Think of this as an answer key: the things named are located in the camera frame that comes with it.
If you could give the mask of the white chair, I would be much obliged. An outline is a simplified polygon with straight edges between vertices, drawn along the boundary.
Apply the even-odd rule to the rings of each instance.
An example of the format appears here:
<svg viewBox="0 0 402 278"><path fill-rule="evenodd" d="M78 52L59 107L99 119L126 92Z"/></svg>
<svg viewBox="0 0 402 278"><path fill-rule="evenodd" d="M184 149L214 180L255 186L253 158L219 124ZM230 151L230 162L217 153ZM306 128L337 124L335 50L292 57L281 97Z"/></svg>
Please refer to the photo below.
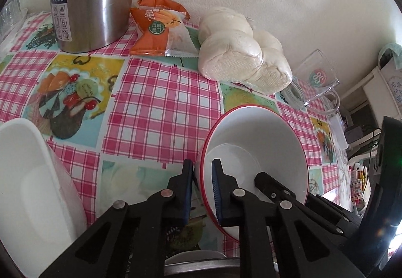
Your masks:
<svg viewBox="0 0 402 278"><path fill-rule="evenodd" d="M383 68L375 67L366 77L341 96L346 106L358 105L364 94L378 127L382 127L384 117L401 121L401 70L397 70L393 60Z"/></svg>

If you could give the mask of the orange snack packet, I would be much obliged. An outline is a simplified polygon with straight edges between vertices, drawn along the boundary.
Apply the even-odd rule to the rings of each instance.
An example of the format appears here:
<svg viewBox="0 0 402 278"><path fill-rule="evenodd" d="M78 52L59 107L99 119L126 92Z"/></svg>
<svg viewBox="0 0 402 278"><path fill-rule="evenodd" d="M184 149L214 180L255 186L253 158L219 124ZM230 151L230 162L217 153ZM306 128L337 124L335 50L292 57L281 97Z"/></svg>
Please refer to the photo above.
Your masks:
<svg viewBox="0 0 402 278"><path fill-rule="evenodd" d="M139 30L130 55L197 57L197 48L185 26L191 15L182 4L173 0L138 0L138 6L130 13Z"/></svg>

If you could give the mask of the stainless steel basin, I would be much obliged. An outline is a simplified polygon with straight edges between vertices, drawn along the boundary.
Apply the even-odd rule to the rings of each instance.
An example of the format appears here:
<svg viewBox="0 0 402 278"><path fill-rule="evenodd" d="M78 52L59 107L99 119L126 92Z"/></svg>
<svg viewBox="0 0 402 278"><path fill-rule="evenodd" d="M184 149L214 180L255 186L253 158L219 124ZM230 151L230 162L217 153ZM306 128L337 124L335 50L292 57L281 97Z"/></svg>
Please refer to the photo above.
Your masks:
<svg viewBox="0 0 402 278"><path fill-rule="evenodd" d="M239 259L219 251L185 251L165 261L164 277L240 277Z"/></svg>

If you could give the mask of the pink plaid fruit tablecloth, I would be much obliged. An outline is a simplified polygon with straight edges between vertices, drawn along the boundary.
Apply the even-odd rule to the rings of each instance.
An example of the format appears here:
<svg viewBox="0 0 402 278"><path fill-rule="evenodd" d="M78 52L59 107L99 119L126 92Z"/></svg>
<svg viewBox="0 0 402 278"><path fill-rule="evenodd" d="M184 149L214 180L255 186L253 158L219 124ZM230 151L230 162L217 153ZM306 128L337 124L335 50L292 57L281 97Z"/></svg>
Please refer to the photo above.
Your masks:
<svg viewBox="0 0 402 278"><path fill-rule="evenodd" d="M64 163L94 222L119 196L144 200L195 160L225 112L259 104L280 114L301 141L309 189L347 207L345 155L320 115L280 95L206 80L195 58L129 56L134 24L102 49L60 52L49 13L29 16L1 55L1 120L24 117Z"/></svg>

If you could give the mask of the clear glass mug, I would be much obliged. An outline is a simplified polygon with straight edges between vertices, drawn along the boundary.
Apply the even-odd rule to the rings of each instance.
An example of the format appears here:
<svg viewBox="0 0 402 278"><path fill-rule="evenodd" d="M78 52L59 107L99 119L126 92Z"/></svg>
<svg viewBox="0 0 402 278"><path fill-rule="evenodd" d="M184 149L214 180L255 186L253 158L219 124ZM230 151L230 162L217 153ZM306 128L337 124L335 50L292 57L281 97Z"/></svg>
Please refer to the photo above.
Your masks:
<svg viewBox="0 0 402 278"><path fill-rule="evenodd" d="M285 101L294 109L308 109L318 115L334 115L340 107L340 97L335 91L339 84L336 72L321 50L316 49L308 55L293 71L289 86L281 91ZM320 110L313 105L315 101L332 97L331 106Z"/></svg>

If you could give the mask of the white square bowl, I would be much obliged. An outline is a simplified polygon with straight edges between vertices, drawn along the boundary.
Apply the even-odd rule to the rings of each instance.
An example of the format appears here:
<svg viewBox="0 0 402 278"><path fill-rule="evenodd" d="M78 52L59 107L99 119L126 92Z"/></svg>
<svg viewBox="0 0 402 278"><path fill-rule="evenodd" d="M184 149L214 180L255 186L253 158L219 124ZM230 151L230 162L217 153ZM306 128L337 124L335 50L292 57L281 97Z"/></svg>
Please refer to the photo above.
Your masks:
<svg viewBox="0 0 402 278"><path fill-rule="evenodd" d="M1 124L1 246L23 277L39 277L87 227L65 166L37 127Z"/></svg>

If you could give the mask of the bag of white steamed buns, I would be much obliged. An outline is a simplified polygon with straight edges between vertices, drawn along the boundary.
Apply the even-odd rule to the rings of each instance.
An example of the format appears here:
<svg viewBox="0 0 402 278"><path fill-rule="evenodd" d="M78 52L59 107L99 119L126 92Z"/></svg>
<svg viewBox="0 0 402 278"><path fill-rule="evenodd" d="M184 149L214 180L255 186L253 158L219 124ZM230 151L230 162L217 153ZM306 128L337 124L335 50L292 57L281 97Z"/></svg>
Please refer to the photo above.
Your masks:
<svg viewBox="0 0 402 278"><path fill-rule="evenodd" d="M239 83L264 95L285 89L293 79L280 41L255 30L245 15L212 7L200 19L199 73L212 81Z"/></svg>

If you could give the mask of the white bowl with red rim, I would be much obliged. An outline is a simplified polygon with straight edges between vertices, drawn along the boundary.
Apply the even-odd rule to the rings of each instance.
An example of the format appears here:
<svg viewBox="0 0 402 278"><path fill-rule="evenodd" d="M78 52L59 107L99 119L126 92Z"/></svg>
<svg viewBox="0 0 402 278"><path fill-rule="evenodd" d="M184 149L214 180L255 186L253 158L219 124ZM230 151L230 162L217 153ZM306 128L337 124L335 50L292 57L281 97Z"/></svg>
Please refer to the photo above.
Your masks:
<svg viewBox="0 0 402 278"><path fill-rule="evenodd" d="M268 198L256 188L254 179L265 172L305 203L309 169L301 142L280 115L264 106L237 106L222 115L209 131L195 165L195 178L202 202L214 224L218 223L211 175L212 161L219 159L224 173L233 176L240 188L260 200Z"/></svg>

